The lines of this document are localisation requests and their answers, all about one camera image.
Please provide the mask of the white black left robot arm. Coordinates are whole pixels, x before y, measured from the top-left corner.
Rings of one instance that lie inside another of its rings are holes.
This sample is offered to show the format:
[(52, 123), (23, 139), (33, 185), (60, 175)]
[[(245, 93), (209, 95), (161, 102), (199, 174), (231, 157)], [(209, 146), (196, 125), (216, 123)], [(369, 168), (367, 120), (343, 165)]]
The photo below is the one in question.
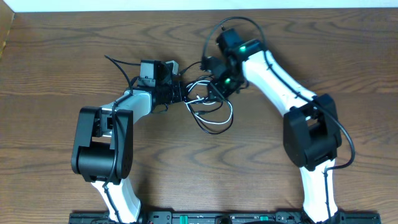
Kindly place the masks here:
[(109, 212), (102, 217), (72, 218), (72, 223), (142, 223), (141, 201), (129, 179), (133, 125), (158, 105), (183, 101), (185, 94), (181, 82), (137, 86), (107, 105), (81, 108), (72, 150), (72, 171), (98, 190)]

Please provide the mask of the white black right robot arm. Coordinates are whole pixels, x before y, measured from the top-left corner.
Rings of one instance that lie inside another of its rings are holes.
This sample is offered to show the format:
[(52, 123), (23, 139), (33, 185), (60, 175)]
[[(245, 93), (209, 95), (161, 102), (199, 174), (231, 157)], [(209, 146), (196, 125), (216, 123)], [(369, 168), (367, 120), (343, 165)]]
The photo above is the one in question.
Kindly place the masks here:
[(341, 124), (330, 95), (317, 96), (295, 81), (259, 40), (218, 39), (224, 60), (202, 55), (203, 70), (214, 80), (209, 96), (227, 98), (247, 81), (258, 87), (283, 118), (283, 145), (300, 169), (303, 210), (312, 223), (332, 222), (338, 212), (333, 170), (341, 146)]

